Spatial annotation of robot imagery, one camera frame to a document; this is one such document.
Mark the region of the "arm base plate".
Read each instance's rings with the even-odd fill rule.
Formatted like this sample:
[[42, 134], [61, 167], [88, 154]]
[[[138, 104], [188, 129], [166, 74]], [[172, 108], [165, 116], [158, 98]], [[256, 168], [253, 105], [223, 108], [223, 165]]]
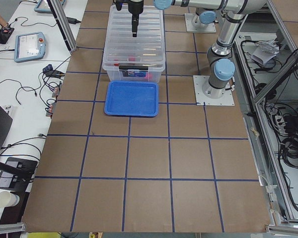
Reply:
[[199, 106], [235, 106], [229, 83], [223, 89], [215, 89], [209, 84], [208, 75], [194, 75], [196, 104]]
[[214, 23], [203, 24], [201, 23], [199, 16], [195, 13], [185, 14], [186, 31], [189, 33], [206, 33], [215, 34], [216, 26]]

